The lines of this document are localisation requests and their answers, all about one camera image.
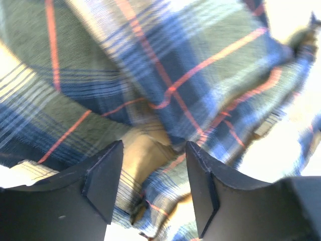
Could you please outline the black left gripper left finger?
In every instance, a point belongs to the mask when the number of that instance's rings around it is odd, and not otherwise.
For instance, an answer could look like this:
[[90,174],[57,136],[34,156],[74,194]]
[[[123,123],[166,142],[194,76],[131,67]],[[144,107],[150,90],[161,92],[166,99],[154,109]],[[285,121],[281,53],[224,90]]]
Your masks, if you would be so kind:
[[1,189],[1,240],[104,240],[122,160],[116,141],[32,186]]

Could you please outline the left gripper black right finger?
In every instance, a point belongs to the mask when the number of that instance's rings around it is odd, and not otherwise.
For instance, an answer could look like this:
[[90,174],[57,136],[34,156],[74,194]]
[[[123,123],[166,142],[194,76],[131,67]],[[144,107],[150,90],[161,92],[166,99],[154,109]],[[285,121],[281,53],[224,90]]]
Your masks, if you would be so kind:
[[267,183],[186,144],[187,171],[203,240],[320,240],[320,177]]

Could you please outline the yellow plaid long sleeve shirt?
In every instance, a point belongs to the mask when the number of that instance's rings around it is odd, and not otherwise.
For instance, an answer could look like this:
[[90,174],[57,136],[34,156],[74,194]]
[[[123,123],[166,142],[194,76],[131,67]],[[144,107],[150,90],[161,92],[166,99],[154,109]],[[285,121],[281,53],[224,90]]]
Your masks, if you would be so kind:
[[185,143],[300,174],[320,126],[319,28],[282,44],[262,1],[1,1],[1,165],[50,177],[121,140],[113,222],[200,240]]

